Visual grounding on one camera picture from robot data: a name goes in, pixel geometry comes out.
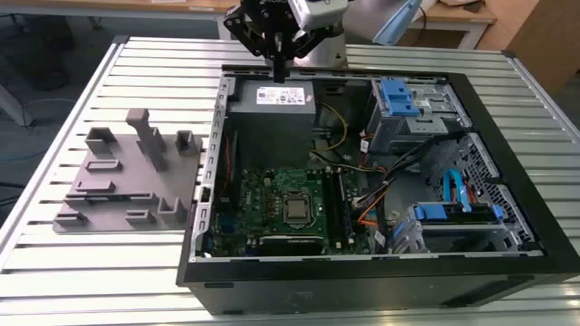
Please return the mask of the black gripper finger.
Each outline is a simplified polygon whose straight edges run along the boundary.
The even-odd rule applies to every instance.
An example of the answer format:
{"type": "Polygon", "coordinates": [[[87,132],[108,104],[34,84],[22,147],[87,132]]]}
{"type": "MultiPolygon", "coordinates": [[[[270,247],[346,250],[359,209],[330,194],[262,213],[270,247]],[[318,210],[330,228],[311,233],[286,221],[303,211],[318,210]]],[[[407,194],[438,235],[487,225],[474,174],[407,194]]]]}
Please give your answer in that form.
{"type": "Polygon", "coordinates": [[[248,52],[256,57],[264,58],[267,65],[272,69],[274,81],[280,83],[282,56],[276,41],[278,33],[267,32],[260,35],[251,23],[251,18],[246,15],[246,10],[242,7],[228,9],[223,26],[242,42],[248,52]]]}
{"type": "Polygon", "coordinates": [[[327,38],[327,28],[319,28],[306,32],[300,37],[292,39],[294,34],[282,34],[282,47],[280,47],[280,83],[283,84],[287,77],[287,61],[295,58],[304,58],[314,50],[314,48],[327,38]]]}

